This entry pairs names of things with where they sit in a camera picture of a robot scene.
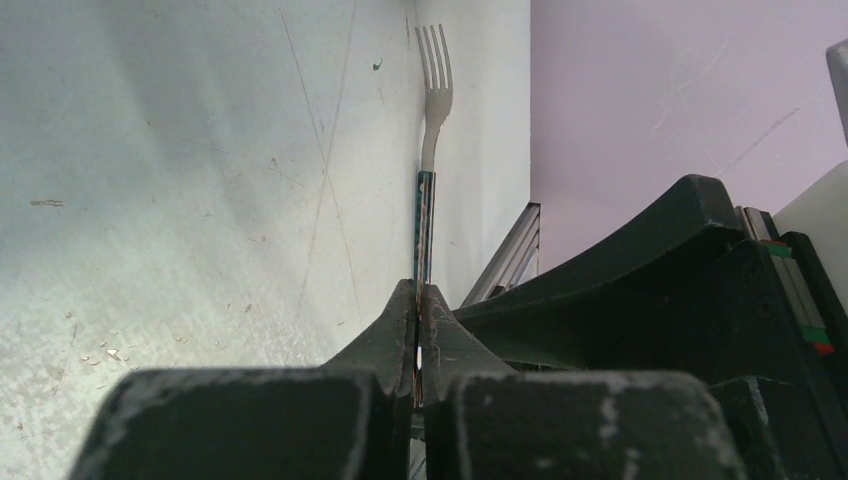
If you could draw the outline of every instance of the scratched white surface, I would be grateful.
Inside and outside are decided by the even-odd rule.
[[[825,63],[848,2],[536,0],[534,200],[549,269],[674,181],[777,212],[846,159]]]
[[[132,368],[317,364],[377,316],[411,274],[416,17],[453,54],[461,301],[529,198],[529,2],[452,3],[4,4],[0,477],[61,477]]]

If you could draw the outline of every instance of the fork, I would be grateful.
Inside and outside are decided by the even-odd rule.
[[[436,172],[435,154],[436,140],[439,130],[450,113],[453,104],[453,74],[451,73],[448,44],[445,32],[439,24],[439,37],[442,40],[441,50],[436,40],[436,29],[432,25],[423,27],[421,31],[415,28],[418,38],[418,50],[421,54],[421,66],[424,70],[424,144],[421,147],[421,170],[418,172],[418,189],[415,199],[415,239],[414,250],[414,279],[416,286],[416,301],[420,302],[423,286],[430,283],[430,267],[432,265],[433,237],[433,201],[435,196]]]

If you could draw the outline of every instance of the fork neck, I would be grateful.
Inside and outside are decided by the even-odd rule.
[[[436,140],[439,138],[440,128],[427,128],[424,130],[424,145],[421,147],[421,171],[436,171]]]

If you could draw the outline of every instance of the debris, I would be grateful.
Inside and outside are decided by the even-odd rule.
[[[65,202],[61,200],[33,200],[29,202],[33,207],[64,207]]]

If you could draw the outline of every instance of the fork head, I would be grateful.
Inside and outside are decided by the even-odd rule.
[[[442,40],[441,50],[439,42],[436,40],[436,29],[430,25],[422,27],[424,31],[424,39],[421,38],[421,31],[418,27],[415,28],[415,36],[418,37],[418,50],[421,53],[421,66],[424,69],[424,114],[428,121],[444,121],[450,113],[451,104],[453,103],[453,75],[450,67],[450,55],[448,54],[448,44],[445,42],[445,32],[442,30],[442,25],[439,24],[439,37]]]

